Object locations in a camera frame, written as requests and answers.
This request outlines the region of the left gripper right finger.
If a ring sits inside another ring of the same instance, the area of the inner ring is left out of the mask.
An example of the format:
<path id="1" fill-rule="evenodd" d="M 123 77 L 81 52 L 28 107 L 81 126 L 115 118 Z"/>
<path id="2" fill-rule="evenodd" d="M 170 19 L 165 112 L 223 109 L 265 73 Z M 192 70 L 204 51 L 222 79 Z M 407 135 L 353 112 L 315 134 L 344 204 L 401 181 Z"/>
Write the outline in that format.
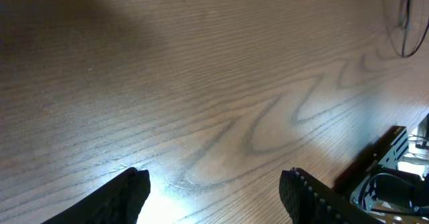
<path id="1" fill-rule="evenodd" d="M 381 224 L 301 168 L 282 171 L 279 194 L 293 224 Z"/>

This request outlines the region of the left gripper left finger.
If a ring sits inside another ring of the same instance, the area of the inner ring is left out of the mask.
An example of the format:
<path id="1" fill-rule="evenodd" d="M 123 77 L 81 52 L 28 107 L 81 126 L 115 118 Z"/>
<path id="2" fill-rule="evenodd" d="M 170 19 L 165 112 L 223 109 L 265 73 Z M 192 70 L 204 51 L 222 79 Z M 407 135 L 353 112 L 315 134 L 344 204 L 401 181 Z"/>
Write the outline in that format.
<path id="1" fill-rule="evenodd" d="M 131 167 L 44 224 L 136 224 L 150 189 L 149 171 Z"/>

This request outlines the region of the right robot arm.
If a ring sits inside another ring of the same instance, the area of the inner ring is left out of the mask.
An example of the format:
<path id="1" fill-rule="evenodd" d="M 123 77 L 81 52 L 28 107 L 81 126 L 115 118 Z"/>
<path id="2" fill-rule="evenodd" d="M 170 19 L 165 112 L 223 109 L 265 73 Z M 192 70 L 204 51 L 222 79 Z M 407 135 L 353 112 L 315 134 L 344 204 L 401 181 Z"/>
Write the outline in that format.
<path id="1" fill-rule="evenodd" d="M 376 166 L 350 195 L 350 201 L 365 212 L 377 202 L 403 208 L 396 215 L 428 217 L 428 180 L 417 174 Z"/>

